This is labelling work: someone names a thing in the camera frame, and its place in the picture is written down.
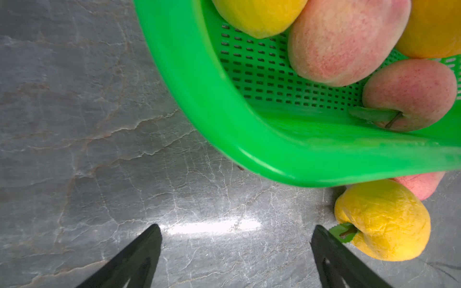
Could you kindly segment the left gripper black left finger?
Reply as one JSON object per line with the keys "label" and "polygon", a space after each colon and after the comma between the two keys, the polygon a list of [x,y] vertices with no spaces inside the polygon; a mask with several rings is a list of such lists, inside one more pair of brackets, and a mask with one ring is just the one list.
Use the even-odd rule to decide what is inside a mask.
{"label": "left gripper black left finger", "polygon": [[149,288],[156,272],[161,248],[160,227],[152,224],[78,286],[80,288]]}

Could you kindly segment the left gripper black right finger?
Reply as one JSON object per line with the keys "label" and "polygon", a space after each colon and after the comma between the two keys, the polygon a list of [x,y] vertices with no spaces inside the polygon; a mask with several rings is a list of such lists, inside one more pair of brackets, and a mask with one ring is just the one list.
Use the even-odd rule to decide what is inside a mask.
{"label": "left gripper black right finger", "polygon": [[323,288],[391,288],[323,226],[315,226],[310,245]]}

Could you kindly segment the yellow peach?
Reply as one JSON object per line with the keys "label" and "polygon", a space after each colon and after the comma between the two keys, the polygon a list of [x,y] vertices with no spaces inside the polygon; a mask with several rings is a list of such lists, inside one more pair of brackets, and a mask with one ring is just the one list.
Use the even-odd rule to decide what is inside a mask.
{"label": "yellow peach", "polygon": [[461,53],[461,1],[415,0],[396,50],[410,58],[446,58]]}
{"label": "yellow peach", "polygon": [[307,0],[213,0],[212,3],[228,24],[262,39],[288,29]]}
{"label": "yellow peach", "polygon": [[431,235],[426,207],[393,180],[350,186],[337,198],[334,214],[339,224],[330,233],[378,260],[400,262],[417,258]]}

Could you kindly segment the pink peach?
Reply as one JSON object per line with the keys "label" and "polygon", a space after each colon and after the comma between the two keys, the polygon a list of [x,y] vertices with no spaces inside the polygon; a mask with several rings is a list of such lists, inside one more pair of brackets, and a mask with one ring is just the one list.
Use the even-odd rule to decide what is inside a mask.
{"label": "pink peach", "polygon": [[456,94],[449,67],[432,60],[402,60],[374,73],[363,88],[363,105],[348,112],[386,130],[412,132],[444,117]]}
{"label": "pink peach", "polygon": [[445,172],[432,172],[410,176],[400,176],[392,180],[412,191],[421,201],[431,197],[443,179]]}
{"label": "pink peach", "polygon": [[347,86],[374,72],[403,34],[411,2],[308,1],[288,38],[291,67],[328,86]]}

